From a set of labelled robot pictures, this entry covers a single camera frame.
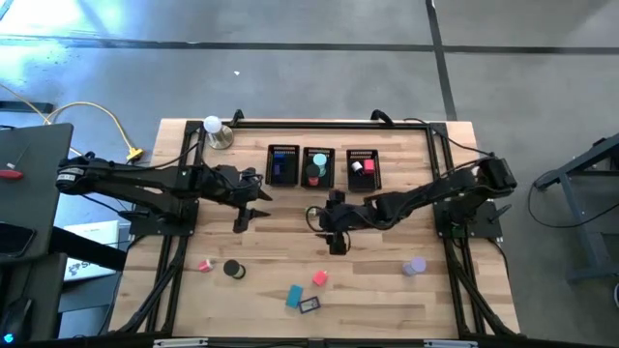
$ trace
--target concrete floor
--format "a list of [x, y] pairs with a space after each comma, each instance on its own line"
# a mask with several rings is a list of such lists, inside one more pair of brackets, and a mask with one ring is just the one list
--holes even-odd
[[[619, 46], [614, 20], [619, 2], [434, 3], [443, 44]], [[15, 0], [0, 21], [0, 33], [212, 43], [432, 44], [423, 0], [185, 0], [182, 5], [174, 0]], [[46, 43], [0, 46], [0, 62], [2, 83], [29, 100], [101, 103], [146, 149], [154, 144], [160, 118], [228, 117], [236, 108], [251, 118], [367, 119], [374, 108], [396, 119], [447, 118], [433, 52], [108, 49]], [[566, 271], [583, 261], [575, 233], [536, 224], [526, 214], [525, 198], [541, 173], [617, 132], [619, 56], [448, 53], [446, 67], [457, 118], [472, 121], [480, 148], [505, 157], [518, 179], [516, 193], [504, 199], [514, 207], [502, 224], [522, 332], [617, 345], [619, 309], [611, 298], [616, 278], [568, 284]], [[61, 120], [74, 123], [75, 148], [111, 160], [124, 157], [122, 139], [99, 111], [77, 107]], [[40, 123], [30, 114], [2, 113], [0, 121], [21, 127]], [[582, 183], [580, 191], [591, 198], [585, 206], [591, 215], [617, 196], [612, 183], [595, 183], [595, 197], [592, 186]], [[536, 196], [535, 203], [545, 221], [570, 222], [560, 192]], [[69, 206], [80, 214], [70, 214]], [[63, 196], [56, 224], [112, 218], [80, 197]], [[595, 227], [612, 228], [614, 218], [604, 217]], [[63, 308], [109, 303], [114, 281], [100, 279], [72, 289]], [[94, 333], [104, 312], [99, 307], [66, 315], [61, 335]], [[96, 324], [72, 324], [87, 317]]]

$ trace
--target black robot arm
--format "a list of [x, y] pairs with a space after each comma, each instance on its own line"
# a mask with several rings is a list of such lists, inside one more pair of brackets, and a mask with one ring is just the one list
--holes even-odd
[[408, 192], [387, 192], [366, 197], [363, 205], [345, 203], [341, 191], [330, 192], [318, 212], [320, 234], [332, 254], [347, 251], [342, 233], [357, 229], [388, 230], [415, 209], [449, 199], [449, 220], [462, 225], [475, 217], [477, 208], [489, 198], [511, 194], [516, 180], [504, 159], [485, 158], [444, 173], [441, 178]]
[[[250, 219], [268, 216], [247, 209], [248, 202], [256, 199], [272, 200], [260, 183], [261, 175], [254, 168], [238, 171], [230, 165], [210, 168], [206, 164], [142, 168], [88, 153], [60, 162], [56, 187], [66, 194], [96, 192], [134, 203], [163, 223], [181, 223], [189, 213], [185, 203], [204, 198], [238, 208], [233, 229], [243, 232]], [[139, 213], [124, 213], [124, 218], [140, 218]]]

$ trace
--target pink cube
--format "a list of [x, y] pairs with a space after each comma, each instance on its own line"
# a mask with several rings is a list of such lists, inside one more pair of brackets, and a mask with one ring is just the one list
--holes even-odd
[[213, 270], [213, 263], [211, 260], [204, 260], [197, 265], [197, 269], [202, 273], [211, 272]]
[[322, 286], [327, 282], [327, 272], [325, 271], [318, 271], [316, 272], [315, 275], [313, 275], [313, 278], [311, 279], [313, 280], [313, 282], [318, 285], [318, 286]]

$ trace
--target wooden tabletop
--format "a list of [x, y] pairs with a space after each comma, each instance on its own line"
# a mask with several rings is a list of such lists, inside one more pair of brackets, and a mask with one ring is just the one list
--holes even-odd
[[[178, 156], [186, 121], [162, 120], [153, 164]], [[476, 146], [471, 123], [449, 122], [447, 128], [453, 140]], [[232, 164], [239, 170], [255, 167], [259, 173], [265, 173], [269, 144], [298, 144], [301, 148], [336, 149], [337, 189], [347, 187], [347, 149], [378, 150], [383, 192], [410, 190], [432, 179], [427, 142], [420, 131], [234, 132], [234, 144], [228, 150], [205, 151], [204, 159], [209, 165]], [[455, 165], [477, 157], [455, 146], [452, 154]], [[324, 206], [326, 191], [267, 185], [263, 189], [274, 201], [253, 202], [251, 206], [272, 215], [252, 220], [249, 230], [242, 234], [232, 233], [235, 210], [200, 200], [198, 223], [190, 238], [183, 272], [174, 335], [457, 337], [445, 251], [435, 235], [431, 208], [415, 211], [384, 233], [376, 230], [351, 233], [351, 250], [345, 256], [336, 256], [329, 254], [324, 240], [315, 237], [305, 222], [306, 207]], [[348, 192], [346, 201], [360, 204], [362, 197]], [[160, 237], [148, 237], [131, 249], [111, 329], [125, 324], [153, 287], [161, 243]], [[486, 240], [472, 240], [471, 253], [481, 293], [506, 325], [518, 332], [510, 283], [500, 253]], [[426, 258], [427, 271], [412, 277], [402, 275], [402, 263], [415, 256]], [[235, 280], [223, 273], [222, 263], [231, 258], [245, 265], [245, 278]], [[204, 259], [217, 263], [211, 273], [197, 270], [198, 263]], [[317, 271], [327, 271], [329, 275], [322, 287], [311, 283]], [[292, 284], [304, 287], [304, 299], [318, 296], [322, 307], [308, 314], [286, 307], [284, 302]], [[166, 309], [165, 296], [159, 324]], [[470, 304], [465, 295], [463, 298], [467, 322], [473, 328]]]

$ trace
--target red object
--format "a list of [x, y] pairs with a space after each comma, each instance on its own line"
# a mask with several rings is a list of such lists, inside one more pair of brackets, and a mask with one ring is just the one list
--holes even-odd
[[12, 169], [0, 170], [0, 179], [21, 180], [22, 178], [23, 178], [23, 173], [20, 171], [16, 171]]
[[197, 265], [197, 269], [202, 273], [207, 273], [213, 270], [213, 263], [211, 260], [204, 260]]
[[316, 285], [322, 286], [327, 282], [327, 272], [318, 271], [311, 279]]
[[364, 159], [364, 174], [374, 175], [374, 159]]

